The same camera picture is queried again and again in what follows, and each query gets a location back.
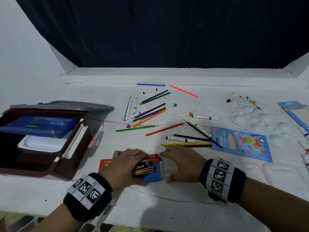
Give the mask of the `person's left hand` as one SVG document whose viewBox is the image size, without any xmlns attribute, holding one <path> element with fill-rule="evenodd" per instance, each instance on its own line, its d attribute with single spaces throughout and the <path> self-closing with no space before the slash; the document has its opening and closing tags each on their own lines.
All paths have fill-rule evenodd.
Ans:
<svg viewBox="0 0 309 232">
<path fill-rule="evenodd" d="M 99 175 L 105 178 L 113 191 L 130 187 L 133 168 L 147 155 L 140 149 L 115 151 L 111 163 L 104 167 Z"/>
</svg>

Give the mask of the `red and blue pencil box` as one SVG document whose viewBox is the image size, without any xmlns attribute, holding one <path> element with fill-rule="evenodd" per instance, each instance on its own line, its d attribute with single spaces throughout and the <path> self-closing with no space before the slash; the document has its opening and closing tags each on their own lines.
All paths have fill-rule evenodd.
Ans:
<svg viewBox="0 0 309 232">
<path fill-rule="evenodd" d="M 98 173 L 110 164 L 112 159 L 103 159 L 100 162 Z M 158 154 L 147 155 L 143 160 L 135 165 L 132 170 L 132 177 L 144 179 L 148 184 L 159 182 L 162 179 L 160 157 Z"/>
</svg>

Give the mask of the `person's right forearm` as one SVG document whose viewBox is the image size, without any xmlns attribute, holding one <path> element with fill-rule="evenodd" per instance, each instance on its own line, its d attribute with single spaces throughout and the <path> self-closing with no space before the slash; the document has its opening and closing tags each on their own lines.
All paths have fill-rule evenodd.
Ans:
<svg viewBox="0 0 309 232">
<path fill-rule="evenodd" d="M 271 232 L 309 232 L 309 201 L 278 188 L 247 177 L 237 204 Z"/>
</svg>

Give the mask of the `white marker blue band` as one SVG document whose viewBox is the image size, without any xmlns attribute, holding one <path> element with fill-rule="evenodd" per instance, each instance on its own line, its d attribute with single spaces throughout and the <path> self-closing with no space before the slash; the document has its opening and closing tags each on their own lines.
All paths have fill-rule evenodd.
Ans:
<svg viewBox="0 0 309 232">
<path fill-rule="evenodd" d="M 166 136 L 166 140 L 184 142 L 184 143 L 196 143 L 194 139 L 188 139 L 183 137 Z"/>
</svg>

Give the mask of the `dark brown pencil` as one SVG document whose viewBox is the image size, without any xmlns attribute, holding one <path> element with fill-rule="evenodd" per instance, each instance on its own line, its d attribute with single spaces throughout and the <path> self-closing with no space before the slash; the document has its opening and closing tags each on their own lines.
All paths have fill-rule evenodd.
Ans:
<svg viewBox="0 0 309 232">
<path fill-rule="evenodd" d="M 177 135 L 177 134 L 172 134 L 172 135 L 175 136 L 175 137 L 181 137 L 181 138 L 186 138 L 186 139 L 193 139 L 193 140 L 201 140 L 201 141 L 212 142 L 209 138 L 199 138 L 199 137 Z"/>
</svg>

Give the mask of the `red pencil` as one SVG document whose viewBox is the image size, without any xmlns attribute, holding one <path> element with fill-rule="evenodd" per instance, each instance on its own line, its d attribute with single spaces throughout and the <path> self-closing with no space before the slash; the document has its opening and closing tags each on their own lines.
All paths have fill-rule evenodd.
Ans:
<svg viewBox="0 0 309 232">
<path fill-rule="evenodd" d="M 157 131 L 155 131 L 155 132 L 148 133 L 148 134 L 146 134 L 146 137 L 151 136 L 151 135 L 154 135 L 154 134 L 157 134 L 157 133 L 160 133 L 160 132 L 167 131 L 167 130 L 169 130 L 169 129 L 173 129 L 173 128 L 182 126 L 183 124 L 184 124 L 184 123 L 179 123 L 179 124 L 176 124 L 176 125 L 169 126 L 169 127 L 167 127 L 167 128 L 163 128 L 163 129 L 157 130 Z"/>
</svg>

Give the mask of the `black wristband with marker tags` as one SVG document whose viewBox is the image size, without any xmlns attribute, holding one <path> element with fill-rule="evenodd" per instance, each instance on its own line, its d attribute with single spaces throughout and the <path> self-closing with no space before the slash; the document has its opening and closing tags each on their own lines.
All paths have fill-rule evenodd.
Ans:
<svg viewBox="0 0 309 232">
<path fill-rule="evenodd" d="M 237 203 L 241 198 L 246 178 L 245 172 L 231 162 L 217 157 L 206 161 L 199 182 L 214 201 Z"/>
<path fill-rule="evenodd" d="M 83 175 L 67 189 L 63 204 L 78 222 L 93 220 L 112 200 L 112 188 L 98 173 Z"/>
</svg>

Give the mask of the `white marker blue cap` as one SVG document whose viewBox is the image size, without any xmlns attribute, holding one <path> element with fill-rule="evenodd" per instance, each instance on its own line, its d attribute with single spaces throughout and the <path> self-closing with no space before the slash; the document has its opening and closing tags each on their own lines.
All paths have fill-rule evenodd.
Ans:
<svg viewBox="0 0 309 232">
<path fill-rule="evenodd" d="M 137 116 L 139 116 L 139 115 L 141 115 L 141 114 L 143 114 L 143 113 L 145 113 L 145 112 L 147 112 L 146 109 L 145 109 L 145 110 L 142 110 L 142 111 L 139 111 L 139 112 L 137 112 L 137 113 L 135 113 L 135 114 L 133 114 L 133 115 L 131 115 L 131 116 L 129 116 L 129 117 L 126 117 L 126 118 L 124 119 L 124 121 L 128 121 L 128 120 L 130 120 L 130 119 L 132 119 L 132 118 L 135 118 L 135 117 L 137 117 Z"/>
</svg>

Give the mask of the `dark green pencil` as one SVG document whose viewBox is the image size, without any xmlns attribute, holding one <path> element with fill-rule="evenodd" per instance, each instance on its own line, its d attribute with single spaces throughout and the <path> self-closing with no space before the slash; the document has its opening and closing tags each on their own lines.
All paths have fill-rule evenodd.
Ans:
<svg viewBox="0 0 309 232">
<path fill-rule="evenodd" d="M 156 100 L 156 99 L 159 99 L 159 98 L 161 98 L 161 97 L 167 96 L 167 95 L 169 95 L 169 94 L 170 94 L 170 92 L 165 93 L 165 94 L 162 94 L 162 95 L 160 95 L 160 96 L 153 97 L 153 98 L 148 99 L 148 100 L 145 100 L 145 101 L 142 101 L 142 102 L 140 102 L 140 105 L 146 104 L 146 103 L 148 103 L 148 102 L 150 102 L 150 101 L 154 101 L 154 100 Z"/>
</svg>

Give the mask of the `brown storage box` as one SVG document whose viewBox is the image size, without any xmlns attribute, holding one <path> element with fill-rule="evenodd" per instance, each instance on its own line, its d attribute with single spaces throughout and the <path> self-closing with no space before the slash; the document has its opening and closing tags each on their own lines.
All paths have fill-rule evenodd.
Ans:
<svg viewBox="0 0 309 232">
<path fill-rule="evenodd" d="M 54 176 L 69 181 L 75 176 L 85 154 L 92 135 L 87 126 L 87 112 L 56 109 L 7 109 L 0 117 L 0 127 L 17 120 L 22 116 L 77 118 L 75 125 L 64 146 L 56 153 L 22 150 L 18 143 L 25 135 L 0 132 L 0 174 L 19 175 L 42 178 Z M 81 140 L 68 159 L 64 157 L 69 145 L 78 136 L 79 128 L 86 128 L 81 133 Z"/>
</svg>

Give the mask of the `white plastic tray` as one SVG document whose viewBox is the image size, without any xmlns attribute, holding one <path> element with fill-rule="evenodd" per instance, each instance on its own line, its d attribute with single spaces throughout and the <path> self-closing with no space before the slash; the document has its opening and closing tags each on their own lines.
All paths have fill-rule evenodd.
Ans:
<svg viewBox="0 0 309 232">
<path fill-rule="evenodd" d="M 18 143 L 17 148 L 39 152 L 58 152 L 63 148 L 71 133 L 72 131 L 68 132 L 62 138 L 26 135 Z"/>
</svg>

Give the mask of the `white paint palette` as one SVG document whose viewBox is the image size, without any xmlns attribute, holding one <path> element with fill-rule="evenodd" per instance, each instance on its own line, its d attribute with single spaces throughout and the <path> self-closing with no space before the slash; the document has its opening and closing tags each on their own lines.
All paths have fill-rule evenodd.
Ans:
<svg viewBox="0 0 309 232">
<path fill-rule="evenodd" d="M 250 113 L 255 108 L 251 103 L 240 105 L 231 114 L 231 120 L 245 130 L 266 136 L 268 143 L 283 147 L 291 140 L 296 129 L 288 123 L 281 114 L 265 111 L 257 111 L 253 117 Z"/>
</svg>

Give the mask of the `grey box lid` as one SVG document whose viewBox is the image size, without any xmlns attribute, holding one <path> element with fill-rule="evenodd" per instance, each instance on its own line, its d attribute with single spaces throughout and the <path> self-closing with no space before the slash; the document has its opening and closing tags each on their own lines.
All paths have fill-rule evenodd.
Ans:
<svg viewBox="0 0 309 232">
<path fill-rule="evenodd" d="M 37 103 L 33 105 L 19 104 L 10 105 L 11 109 L 56 109 L 56 110 L 74 110 L 74 111 L 98 111 L 98 110 L 114 110 L 111 105 L 103 105 L 89 102 L 79 101 L 51 101 L 49 103 Z"/>
</svg>

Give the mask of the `clear plastic tray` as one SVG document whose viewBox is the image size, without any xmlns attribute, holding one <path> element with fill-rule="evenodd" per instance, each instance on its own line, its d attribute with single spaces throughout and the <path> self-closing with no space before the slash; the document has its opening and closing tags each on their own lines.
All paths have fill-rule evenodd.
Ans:
<svg viewBox="0 0 309 232">
<path fill-rule="evenodd" d="M 252 179 L 287 192 L 309 193 L 309 180 L 295 166 L 285 163 L 246 163 L 240 168 Z"/>
</svg>

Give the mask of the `blue card packaging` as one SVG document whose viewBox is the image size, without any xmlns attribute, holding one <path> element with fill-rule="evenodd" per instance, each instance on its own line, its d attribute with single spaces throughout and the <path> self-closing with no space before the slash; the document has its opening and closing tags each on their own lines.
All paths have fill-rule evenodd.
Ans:
<svg viewBox="0 0 309 232">
<path fill-rule="evenodd" d="M 309 133 L 309 105 L 299 101 L 278 102 L 277 104 Z"/>
</svg>

